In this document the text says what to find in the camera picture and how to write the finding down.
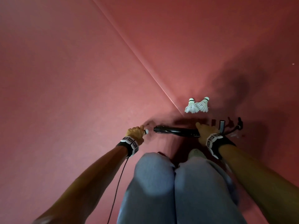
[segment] wristband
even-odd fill
[[[138,152],[139,150],[139,146],[138,143],[136,142],[136,140],[130,136],[124,137],[123,139],[121,139],[120,143],[118,143],[116,146],[124,146],[127,148],[128,150],[128,158],[133,156],[136,152]]]
[[[212,156],[214,156],[216,159],[222,159],[222,156],[219,153],[219,148],[222,145],[236,146],[230,139],[218,133],[213,133],[207,138],[206,146],[208,147]]]

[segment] jeans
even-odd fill
[[[192,157],[179,168],[146,153],[137,162],[118,224],[246,223],[230,177],[218,165]]]

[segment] diagonal line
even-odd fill
[[[110,22],[110,24],[114,27],[116,32],[120,35],[120,37],[123,39],[123,41],[127,44],[129,49],[132,50],[134,55],[137,57],[137,59],[140,61],[140,63],[144,66],[144,68],[147,70],[147,72],[151,75],[151,77],[155,80],[155,82],[158,84],[158,86],[163,90],[163,92],[166,94],[166,96],[170,99],[170,101],[173,103],[173,105],[178,109],[181,115],[183,115],[183,112],[178,108],[178,106],[175,104],[175,96],[172,94],[172,92],[167,89],[165,84],[160,79],[157,72],[154,70],[154,68],[151,66],[151,64],[144,58],[142,53],[136,48],[136,46],[133,44],[133,42],[129,39],[128,36],[125,35],[125,33],[122,32],[122,30],[117,25],[116,21],[112,17],[112,15],[109,13],[109,11],[103,7],[103,5],[100,3],[99,0],[92,0],[96,6],[99,8],[99,10],[103,13],[103,15],[107,18],[107,20]]]

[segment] person's left hand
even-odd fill
[[[126,136],[130,136],[136,140],[138,145],[141,145],[144,142],[144,139],[142,138],[144,135],[144,125],[141,125],[140,127],[134,127],[132,129],[128,129]]]

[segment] hand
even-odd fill
[[[142,138],[144,135],[144,125],[141,125],[140,127],[134,127],[132,129],[128,129],[126,136],[130,136],[136,140],[138,145],[141,145],[144,142],[144,139]]]
[[[200,134],[200,138],[198,141],[202,146],[205,146],[207,138],[212,134],[212,133],[220,133],[220,131],[214,126],[210,127],[205,124],[200,124],[199,122],[196,123],[196,128],[198,129],[198,132]]]

